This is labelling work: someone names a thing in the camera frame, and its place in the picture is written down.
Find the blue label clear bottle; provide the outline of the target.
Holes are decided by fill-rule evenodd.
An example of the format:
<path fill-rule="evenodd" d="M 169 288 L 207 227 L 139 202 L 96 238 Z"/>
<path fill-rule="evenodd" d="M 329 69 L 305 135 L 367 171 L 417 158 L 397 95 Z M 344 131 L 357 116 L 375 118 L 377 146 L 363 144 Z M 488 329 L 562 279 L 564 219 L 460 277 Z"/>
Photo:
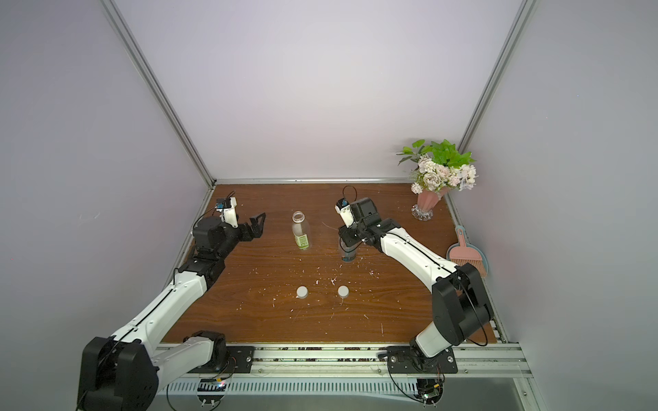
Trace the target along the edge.
<path fill-rule="evenodd" d="M 339 238 L 339 251 L 343 262 L 351 262 L 356 258 L 356 250 L 362 242 L 359 239 L 351 240 Z"/>

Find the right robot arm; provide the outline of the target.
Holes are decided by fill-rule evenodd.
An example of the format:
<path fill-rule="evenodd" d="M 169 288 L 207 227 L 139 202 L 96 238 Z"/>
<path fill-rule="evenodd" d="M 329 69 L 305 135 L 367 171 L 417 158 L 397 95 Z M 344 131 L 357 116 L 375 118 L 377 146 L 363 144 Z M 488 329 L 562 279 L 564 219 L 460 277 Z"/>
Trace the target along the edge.
<path fill-rule="evenodd" d="M 459 346 L 493 319 L 483 278 L 474 265 L 459 265 L 440 257 L 392 219 L 370 226 L 343 225 L 339 238 L 349 247 L 364 243 L 376 248 L 399 262 L 428 289 L 432 320 L 411 342 L 418 356 L 432 358 Z"/>

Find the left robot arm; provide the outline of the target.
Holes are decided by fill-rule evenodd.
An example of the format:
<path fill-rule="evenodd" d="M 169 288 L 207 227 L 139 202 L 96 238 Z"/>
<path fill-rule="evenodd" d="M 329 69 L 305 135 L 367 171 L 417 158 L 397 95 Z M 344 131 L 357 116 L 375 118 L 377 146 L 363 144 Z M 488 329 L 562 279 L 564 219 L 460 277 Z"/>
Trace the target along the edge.
<path fill-rule="evenodd" d="M 94 338 L 82 351 L 77 409 L 146 410 L 161 390 L 195 368 L 226 369 L 226 337 L 219 332 L 197 332 L 161 354 L 156 349 L 214 286 L 238 243 L 262 236 L 266 217 L 261 213 L 242 224 L 225 214 L 199 220 L 195 251 L 164 290 L 127 325 Z"/>

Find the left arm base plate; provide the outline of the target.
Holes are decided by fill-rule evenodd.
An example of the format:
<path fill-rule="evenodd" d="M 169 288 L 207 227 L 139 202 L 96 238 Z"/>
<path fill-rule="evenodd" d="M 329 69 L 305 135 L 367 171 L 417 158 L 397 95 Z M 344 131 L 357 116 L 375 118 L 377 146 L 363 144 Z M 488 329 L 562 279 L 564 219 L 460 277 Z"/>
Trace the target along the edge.
<path fill-rule="evenodd" d="M 255 347 L 245 345 L 229 345 L 219 350 L 209 362 L 193 368 L 190 373 L 237 373 L 251 372 L 255 358 Z"/>

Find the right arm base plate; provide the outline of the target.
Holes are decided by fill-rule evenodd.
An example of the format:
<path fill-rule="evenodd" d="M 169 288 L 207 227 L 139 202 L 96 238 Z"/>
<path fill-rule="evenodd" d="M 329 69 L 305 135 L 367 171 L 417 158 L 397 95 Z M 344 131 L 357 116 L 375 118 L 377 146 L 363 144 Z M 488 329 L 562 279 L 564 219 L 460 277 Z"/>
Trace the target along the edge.
<path fill-rule="evenodd" d="M 427 357 L 410 346 L 389 346 L 380 357 L 387 359 L 391 374 L 457 374 L 459 371 L 452 348 Z"/>

